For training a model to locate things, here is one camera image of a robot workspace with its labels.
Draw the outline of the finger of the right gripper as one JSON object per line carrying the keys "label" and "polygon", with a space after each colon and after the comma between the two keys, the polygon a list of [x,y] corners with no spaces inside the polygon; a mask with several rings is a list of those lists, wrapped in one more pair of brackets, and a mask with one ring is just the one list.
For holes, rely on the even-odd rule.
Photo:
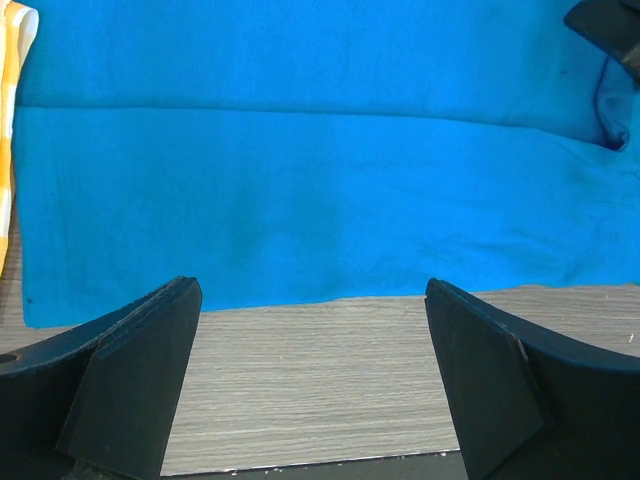
{"label": "finger of the right gripper", "polygon": [[639,79],[639,0],[579,1],[563,23]]}

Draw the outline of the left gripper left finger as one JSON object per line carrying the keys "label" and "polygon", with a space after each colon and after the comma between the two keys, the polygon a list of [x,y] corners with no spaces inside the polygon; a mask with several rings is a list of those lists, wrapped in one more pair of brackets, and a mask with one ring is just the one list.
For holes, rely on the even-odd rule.
{"label": "left gripper left finger", "polygon": [[157,479],[202,304],[177,277],[1,356],[1,476]]}

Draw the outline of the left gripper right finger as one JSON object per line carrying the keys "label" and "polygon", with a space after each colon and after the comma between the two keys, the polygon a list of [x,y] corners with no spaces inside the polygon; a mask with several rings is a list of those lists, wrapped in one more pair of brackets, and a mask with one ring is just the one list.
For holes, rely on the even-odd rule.
{"label": "left gripper right finger", "polygon": [[469,478],[638,478],[638,357],[556,333],[435,278],[425,308]]}

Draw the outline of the blue t shirt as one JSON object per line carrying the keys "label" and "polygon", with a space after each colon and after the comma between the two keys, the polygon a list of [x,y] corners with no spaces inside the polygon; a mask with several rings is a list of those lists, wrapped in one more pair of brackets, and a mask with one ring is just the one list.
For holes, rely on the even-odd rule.
{"label": "blue t shirt", "polygon": [[567,1],[38,1],[26,323],[639,279],[639,94]]}

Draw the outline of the yellow checkered cloth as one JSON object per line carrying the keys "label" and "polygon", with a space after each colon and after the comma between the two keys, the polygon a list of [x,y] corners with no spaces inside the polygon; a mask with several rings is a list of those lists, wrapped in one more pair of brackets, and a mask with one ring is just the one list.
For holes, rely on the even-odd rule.
{"label": "yellow checkered cloth", "polygon": [[15,198],[12,137],[17,89],[38,28],[36,9],[17,1],[1,2],[1,270],[9,250]]}

